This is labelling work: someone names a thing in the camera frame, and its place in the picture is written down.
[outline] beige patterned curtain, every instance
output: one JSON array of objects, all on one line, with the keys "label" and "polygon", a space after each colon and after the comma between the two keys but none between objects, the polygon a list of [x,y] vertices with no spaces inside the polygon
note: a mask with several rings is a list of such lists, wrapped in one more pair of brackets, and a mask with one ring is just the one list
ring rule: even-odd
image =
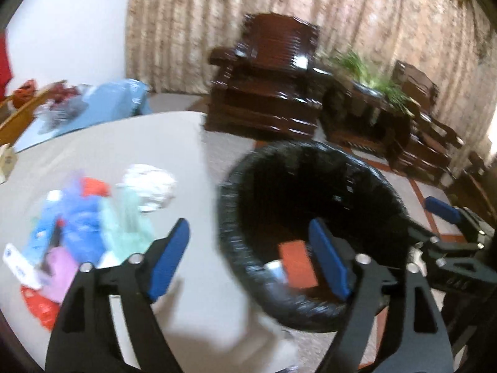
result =
[{"label": "beige patterned curtain", "polygon": [[155,91],[207,93],[215,46],[232,45],[245,12],[295,15],[321,27],[320,52],[351,44],[385,74],[396,58],[440,88],[439,120],[481,147],[497,102],[497,37],[474,0],[130,0],[127,74]]}]

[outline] green plastic bag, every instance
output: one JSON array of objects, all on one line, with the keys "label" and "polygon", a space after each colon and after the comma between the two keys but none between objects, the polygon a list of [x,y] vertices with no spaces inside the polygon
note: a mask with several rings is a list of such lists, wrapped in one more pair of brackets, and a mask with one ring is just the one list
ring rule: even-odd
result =
[{"label": "green plastic bag", "polygon": [[154,240],[152,223],[140,213],[139,205],[140,198],[127,187],[119,189],[117,211],[110,198],[100,201],[102,239],[120,263],[131,254],[146,253]]}]

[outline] white table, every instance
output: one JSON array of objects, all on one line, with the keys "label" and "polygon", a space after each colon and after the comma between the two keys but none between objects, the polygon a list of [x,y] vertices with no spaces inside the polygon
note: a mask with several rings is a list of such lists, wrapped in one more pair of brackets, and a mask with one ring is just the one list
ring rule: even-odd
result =
[{"label": "white table", "polygon": [[[47,192],[62,188],[75,170],[114,185],[133,163],[166,169],[175,176],[177,191],[166,209],[150,215],[157,237],[166,236],[179,217],[191,226],[170,290],[153,307],[168,344],[185,373],[274,373],[295,364],[296,346],[254,306],[218,250],[216,187],[203,150],[202,119],[195,112],[140,116],[23,151],[10,179],[0,185],[0,247],[7,242],[23,247]],[[50,334],[28,312],[19,283],[4,264],[0,290],[0,308],[10,326],[44,366]],[[125,360],[134,364],[118,314]]]}]

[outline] green plant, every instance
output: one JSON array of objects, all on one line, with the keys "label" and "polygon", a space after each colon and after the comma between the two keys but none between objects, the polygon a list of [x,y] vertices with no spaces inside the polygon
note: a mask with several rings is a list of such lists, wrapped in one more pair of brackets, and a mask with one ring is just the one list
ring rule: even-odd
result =
[{"label": "green plant", "polygon": [[328,58],[327,61],[343,69],[358,83],[381,92],[396,110],[411,114],[404,105],[405,101],[410,98],[390,79],[372,73],[366,61],[352,49],[349,49],[347,53],[338,53],[336,56]]}]

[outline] black trash bag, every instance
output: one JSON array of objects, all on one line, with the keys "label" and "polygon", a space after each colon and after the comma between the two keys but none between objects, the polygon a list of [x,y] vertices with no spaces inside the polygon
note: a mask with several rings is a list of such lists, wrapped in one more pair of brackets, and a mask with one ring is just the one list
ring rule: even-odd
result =
[{"label": "black trash bag", "polygon": [[[378,170],[318,142],[276,142],[248,154],[221,186],[221,251],[250,296],[279,323],[309,332],[336,331],[346,303],[334,297],[311,254],[319,288],[309,293],[280,283],[263,266],[279,259],[278,244],[308,242],[309,222],[382,265],[403,268],[407,212]],[[386,305],[384,299],[379,311]]]}]

